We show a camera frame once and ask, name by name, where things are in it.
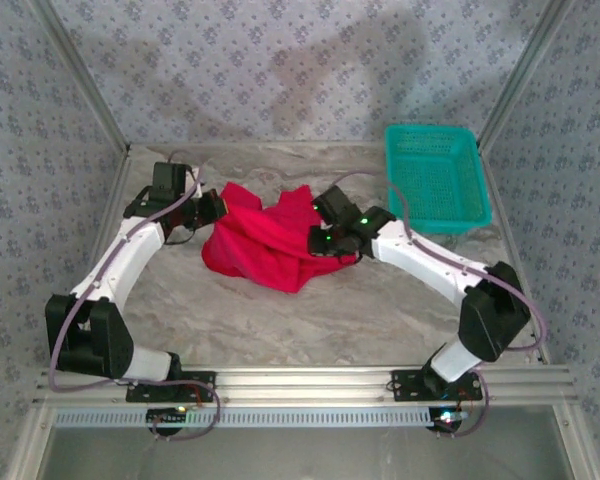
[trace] metal frame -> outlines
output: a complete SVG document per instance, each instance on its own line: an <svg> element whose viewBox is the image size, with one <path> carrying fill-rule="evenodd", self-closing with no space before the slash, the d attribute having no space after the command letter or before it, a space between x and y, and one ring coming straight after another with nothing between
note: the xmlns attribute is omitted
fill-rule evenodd
<svg viewBox="0 0 600 480"><path fill-rule="evenodd" d="M217 391L225 409L231 408L347 408L374 407L406 409L441 406L440 402L397 404L386 389L395 369L406 366L347 367L185 367L185 370L218 372ZM525 367L485 366L491 405L553 406L565 451L577 480L600 479L600 461L578 405L572 376L564 365ZM88 376L59 372L63 385L92 382ZM56 414L67 408L102 408L146 411L158 404L125 402L126 387L112 384L76 393L54 393L48 389L42 372L31 408L16 447L7 479L36 478L42 467Z"/></svg>

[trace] enclosure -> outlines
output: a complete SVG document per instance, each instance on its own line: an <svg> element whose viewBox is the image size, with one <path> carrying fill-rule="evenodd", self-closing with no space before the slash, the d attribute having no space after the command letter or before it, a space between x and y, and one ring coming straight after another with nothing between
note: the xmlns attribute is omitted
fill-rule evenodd
<svg viewBox="0 0 600 480"><path fill-rule="evenodd" d="M485 370L496 390L493 417L467 441L494 450L471 461L485 478L600 478L600 0L0 2L0 478L29 478L13 476L14 462L30 467L25 460L35 458L39 478L71 468L80 478L94 472L78 465L93 466L108 445L139 442L133 462L145 448L170 447L145 445L129 429L60 428L49 415L122 399L106 389L57 396L40 376L49 364L45 303L104 253L155 162L179 150L179 161L205 163L208 186L236 182L272 205L281 191L307 184L320 192L344 172L383 169L392 124L475 134L493 220L432 238L476 261L511 263L549 320L543 348L507 352ZM379 179L351 178L343 188L360 205L387 202ZM236 372L264 378L288 369L289 385L313 393L279 408L332 394L375 408L369 398L379 381L365 375L421 365L457 331L453 305L378 262L315 278L297 295L212 273L200 258L210 232L152 258L125 308L129 330L185 364L236 375L235 385ZM518 345L533 335L527 327ZM347 385L361 382L373 395L337 382L315 393L325 372L352 375ZM231 398L232 385L221 386ZM273 395L266 381L255 385ZM237 398L252 406L251 397ZM41 424L56 427L42 438ZM278 460L298 478L351 478L352 465L361 478L424 478L419 468L429 463L400 458L418 445L432 465L435 449L448 455L446 470L427 470L446 478L463 454L460 439L435 443L422 428L380 427L350 430L357 439L346 430L292 430ZM530 432L551 446L554 469L534 463L533 443L515 451L530 463L503 463L512 453L501 434L518 443ZM285 435L216 434L209 441L226 447L219 455L243 460L255 445L275 453ZM14 450L18 437L35 439L37 454L22 441ZM334 458L358 453L346 467L307 470L294 463L294 442L313 444L307 455L316 457L327 444L340 444ZM58 460L76 451L84 454L75 465ZM378 467L380 457L396 460ZM158 458L126 473L151 478Z"/></svg>

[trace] teal basket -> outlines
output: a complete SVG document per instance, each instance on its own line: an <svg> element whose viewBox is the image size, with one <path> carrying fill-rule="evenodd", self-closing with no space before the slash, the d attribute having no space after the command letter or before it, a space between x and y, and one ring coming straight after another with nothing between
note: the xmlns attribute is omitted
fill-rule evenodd
<svg viewBox="0 0 600 480"><path fill-rule="evenodd" d="M409 204L411 228L460 234L491 223L491 206L473 133L465 128L391 125L385 132L387 175ZM403 218L389 190L389 210Z"/></svg>

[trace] red towel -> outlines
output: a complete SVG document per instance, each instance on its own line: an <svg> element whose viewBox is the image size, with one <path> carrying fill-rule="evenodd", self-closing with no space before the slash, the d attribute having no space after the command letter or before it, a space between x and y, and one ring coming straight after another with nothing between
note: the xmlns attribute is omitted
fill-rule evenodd
<svg viewBox="0 0 600 480"><path fill-rule="evenodd" d="M320 225L320 215L307 185L282 192L278 204L264 210L259 197L235 183L220 196L229 213L214 224L202 248L202 259L214 272L297 293L310 278L355 263L353 255L338 260L309 254L309 227Z"/></svg>

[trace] plastic basket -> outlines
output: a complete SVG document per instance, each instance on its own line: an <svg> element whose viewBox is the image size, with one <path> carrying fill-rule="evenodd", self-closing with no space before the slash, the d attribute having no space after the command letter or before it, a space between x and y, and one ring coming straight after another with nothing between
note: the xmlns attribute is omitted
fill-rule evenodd
<svg viewBox="0 0 600 480"><path fill-rule="evenodd" d="M391 125L385 132L387 175L409 203L421 233L464 233L491 223L480 154L471 131L459 127ZM403 217L389 191L389 210Z"/></svg>

